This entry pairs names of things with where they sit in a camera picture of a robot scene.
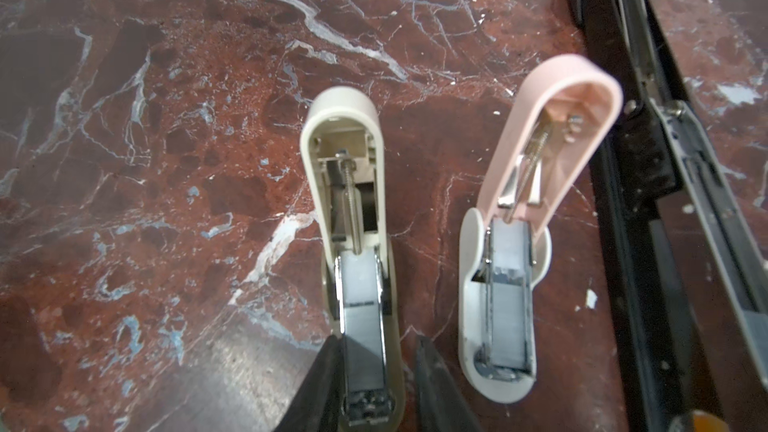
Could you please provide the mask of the beige white stapler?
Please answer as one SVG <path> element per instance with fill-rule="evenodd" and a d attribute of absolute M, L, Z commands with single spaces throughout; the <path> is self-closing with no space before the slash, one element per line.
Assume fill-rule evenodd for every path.
<path fill-rule="evenodd" d="M 374 103 L 334 86 L 300 136 L 324 259 L 325 302 L 340 341 L 341 431 L 395 431 L 406 404 L 394 259 L 387 230 L 385 145 Z"/>

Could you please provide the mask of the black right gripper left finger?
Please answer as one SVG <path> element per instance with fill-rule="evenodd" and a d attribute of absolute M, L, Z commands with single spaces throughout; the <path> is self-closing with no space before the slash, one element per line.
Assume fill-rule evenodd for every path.
<path fill-rule="evenodd" d="M 274 432 L 336 432 L 344 366 L 341 340 L 330 335 Z"/>

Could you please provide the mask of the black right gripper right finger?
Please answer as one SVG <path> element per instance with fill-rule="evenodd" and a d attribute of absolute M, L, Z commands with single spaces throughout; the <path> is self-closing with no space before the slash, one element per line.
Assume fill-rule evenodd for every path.
<path fill-rule="evenodd" d="M 415 383 L 420 431 L 482 431 L 442 356 L 426 336 L 418 338 Z"/>

